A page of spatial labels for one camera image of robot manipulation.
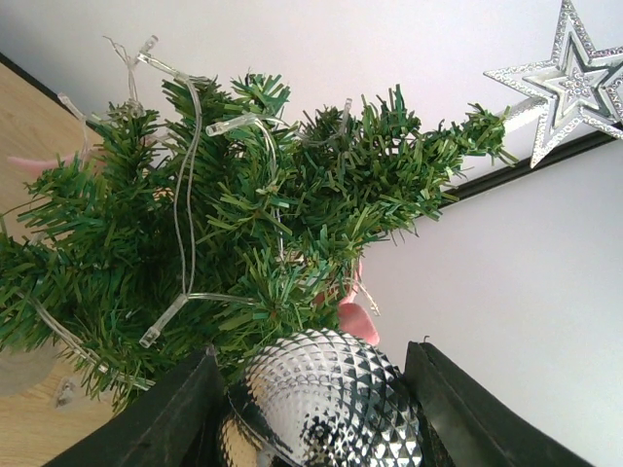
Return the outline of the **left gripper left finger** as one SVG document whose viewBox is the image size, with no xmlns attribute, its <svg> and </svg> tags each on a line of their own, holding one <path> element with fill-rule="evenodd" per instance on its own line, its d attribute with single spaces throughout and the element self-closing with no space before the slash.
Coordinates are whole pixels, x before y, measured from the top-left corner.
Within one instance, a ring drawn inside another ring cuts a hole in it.
<svg viewBox="0 0 623 467">
<path fill-rule="evenodd" d="M 224 383 L 216 352 L 193 352 L 134 403 L 49 466 L 218 466 Z"/>
</svg>

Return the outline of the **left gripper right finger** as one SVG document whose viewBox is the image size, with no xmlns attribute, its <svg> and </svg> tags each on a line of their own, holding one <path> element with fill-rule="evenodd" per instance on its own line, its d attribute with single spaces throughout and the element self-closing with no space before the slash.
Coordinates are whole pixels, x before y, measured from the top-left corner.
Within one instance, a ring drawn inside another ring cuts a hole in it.
<svg viewBox="0 0 623 467">
<path fill-rule="evenodd" d="M 419 403 L 424 466 L 587 466 L 502 404 L 430 342 L 408 344 L 404 380 Z"/>
</svg>

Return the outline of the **silver glitter ball ornament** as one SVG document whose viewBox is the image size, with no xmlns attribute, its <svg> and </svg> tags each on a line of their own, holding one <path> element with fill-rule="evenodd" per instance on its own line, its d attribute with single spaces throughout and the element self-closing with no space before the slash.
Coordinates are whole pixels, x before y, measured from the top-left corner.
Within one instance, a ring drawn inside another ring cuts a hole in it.
<svg viewBox="0 0 623 467">
<path fill-rule="evenodd" d="M 306 330 L 259 350 L 227 392 L 225 466 L 418 466 L 415 401 L 399 370 L 344 332 Z"/>
</svg>

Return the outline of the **pink fabric bow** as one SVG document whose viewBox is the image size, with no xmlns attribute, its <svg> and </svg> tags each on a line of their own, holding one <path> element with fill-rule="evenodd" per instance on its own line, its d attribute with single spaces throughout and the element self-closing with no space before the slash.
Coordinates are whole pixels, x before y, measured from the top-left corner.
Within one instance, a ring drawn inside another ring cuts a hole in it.
<svg viewBox="0 0 623 467">
<path fill-rule="evenodd" d="M 371 316 L 363 306 L 355 302 L 357 294 L 363 290 L 361 285 L 362 272 L 363 264 L 359 261 L 352 277 L 349 278 L 346 294 L 338 303 L 339 327 L 345 333 L 360 338 L 371 345 L 378 345 L 380 336 Z"/>
</svg>

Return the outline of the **pink fabric triangle ornament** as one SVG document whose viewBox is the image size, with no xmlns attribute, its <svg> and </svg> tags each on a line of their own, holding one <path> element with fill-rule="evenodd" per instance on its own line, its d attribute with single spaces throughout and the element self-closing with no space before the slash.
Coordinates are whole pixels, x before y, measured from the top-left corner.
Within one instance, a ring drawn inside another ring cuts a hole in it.
<svg viewBox="0 0 623 467">
<path fill-rule="evenodd" d="M 60 166 L 61 163 L 69 163 L 74 159 L 79 159 L 84 163 L 90 160 L 95 160 L 101 163 L 105 158 L 105 153 L 99 150 L 90 150 L 84 155 L 67 155 L 60 158 L 54 158 L 53 160 L 35 161 L 18 157 L 8 157 L 7 162 L 17 167 L 18 169 L 28 172 L 32 176 L 38 176 L 45 170 L 53 169 Z"/>
</svg>

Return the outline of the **silver star ornament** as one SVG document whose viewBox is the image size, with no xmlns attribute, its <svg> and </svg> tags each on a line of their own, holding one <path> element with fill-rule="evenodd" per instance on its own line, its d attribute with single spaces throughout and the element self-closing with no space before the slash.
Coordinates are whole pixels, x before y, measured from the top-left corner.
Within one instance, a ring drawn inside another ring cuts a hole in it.
<svg viewBox="0 0 623 467">
<path fill-rule="evenodd" d="M 581 125 L 622 138 L 622 49 L 596 49 L 570 1 L 561 3 L 548 59 L 484 75 L 526 97 L 510 108 L 505 128 L 537 122 L 531 168 Z"/>
</svg>

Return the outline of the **clear plastic battery box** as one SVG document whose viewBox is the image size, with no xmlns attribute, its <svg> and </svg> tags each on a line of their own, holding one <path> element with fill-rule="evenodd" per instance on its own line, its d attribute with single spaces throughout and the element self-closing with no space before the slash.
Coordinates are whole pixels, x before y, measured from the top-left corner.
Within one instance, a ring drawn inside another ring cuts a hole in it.
<svg viewBox="0 0 623 467">
<path fill-rule="evenodd" d="M 54 408 L 60 410 L 71 404 L 76 399 L 79 389 L 80 385 L 74 377 L 64 377 L 56 387 L 52 399 Z"/>
</svg>

